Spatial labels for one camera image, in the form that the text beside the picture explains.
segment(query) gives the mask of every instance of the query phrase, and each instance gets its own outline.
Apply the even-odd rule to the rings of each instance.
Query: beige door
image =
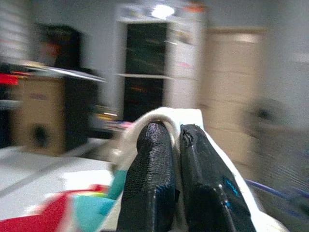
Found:
[[[199,93],[206,131],[241,174],[253,179],[257,141],[246,133],[244,121],[259,95],[263,34],[260,30],[210,30]]]

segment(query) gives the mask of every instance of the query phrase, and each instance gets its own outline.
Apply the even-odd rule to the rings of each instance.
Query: white table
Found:
[[[26,208],[40,204],[46,194],[64,190],[60,176],[65,172],[109,170],[108,162],[72,157],[101,144],[86,144],[65,154],[67,157],[25,153],[12,147],[1,149],[0,220],[23,216]]]

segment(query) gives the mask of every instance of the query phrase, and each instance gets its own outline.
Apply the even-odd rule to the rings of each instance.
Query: red object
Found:
[[[0,84],[17,86],[18,85],[18,77],[16,75],[0,73]]]
[[[95,185],[90,189],[61,192],[44,208],[40,215],[0,221],[0,232],[56,232],[66,211],[68,195],[83,191],[98,192],[102,189],[106,190],[104,186]]]

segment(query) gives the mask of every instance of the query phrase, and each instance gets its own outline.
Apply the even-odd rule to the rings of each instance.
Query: teal fabric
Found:
[[[114,174],[114,181],[108,192],[108,198],[117,200],[121,192],[124,190],[126,182],[127,170],[117,170]]]
[[[102,197],[77,195],[74,197],[74,219],[82,232],[95,232],[114,204]]]

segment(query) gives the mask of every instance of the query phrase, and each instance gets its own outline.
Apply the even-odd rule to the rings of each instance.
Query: black foam pad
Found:
[[[233,174],[204,131],[182,125],[181,170],[190,232],[253,232],[250,211]]]
[[[150,123],[137,141],[121,201],[117,231],[165,232],[175,210],[175,176],[169,133]]]

